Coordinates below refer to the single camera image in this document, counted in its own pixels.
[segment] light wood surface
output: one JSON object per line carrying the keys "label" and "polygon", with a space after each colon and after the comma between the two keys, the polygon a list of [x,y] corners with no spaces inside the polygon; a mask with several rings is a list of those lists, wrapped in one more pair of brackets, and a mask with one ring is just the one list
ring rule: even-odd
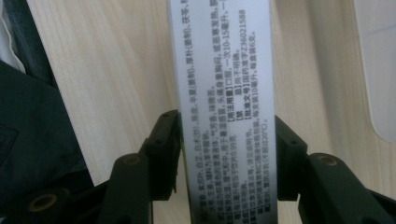
{"label": "light wood surface", "polygon": [[[28,0],[92,179],[137,151],[177,108],[166,0]],[[352,0],[273,0],[276,113],[309,153],[344,160],[361,182],[396,198],[396,145],[371,125]],[[184,170],[156,203],[157,223],[190,223]],[[297,203],[279,223],[301,223]]]}

